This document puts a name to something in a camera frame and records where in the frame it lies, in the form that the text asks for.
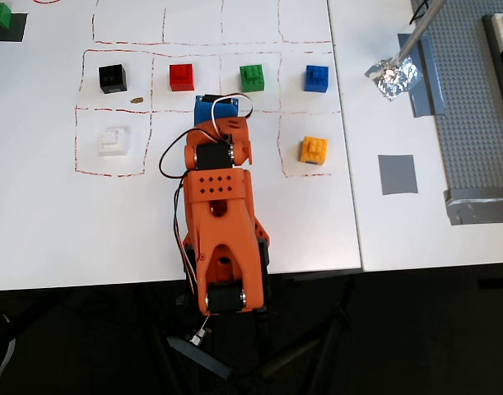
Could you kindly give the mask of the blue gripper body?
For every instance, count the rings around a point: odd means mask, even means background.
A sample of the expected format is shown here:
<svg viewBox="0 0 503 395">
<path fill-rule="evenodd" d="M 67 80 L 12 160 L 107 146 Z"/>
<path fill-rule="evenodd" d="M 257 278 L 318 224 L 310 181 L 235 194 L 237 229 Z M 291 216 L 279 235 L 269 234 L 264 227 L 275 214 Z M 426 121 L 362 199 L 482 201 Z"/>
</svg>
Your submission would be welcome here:
<svg viewBox="0 0 503 395">
<path fill-rule="evenodd" d="M 219 95 L 197 95 L 194 106 L 194 124 L 211 121 L 211 109 L 213 102 L 219 99 Z M 229 98 L 220 100 L 214 109 L 215 119 L 233 118 L 238 116 L 239 100 Z"/>
</svg>

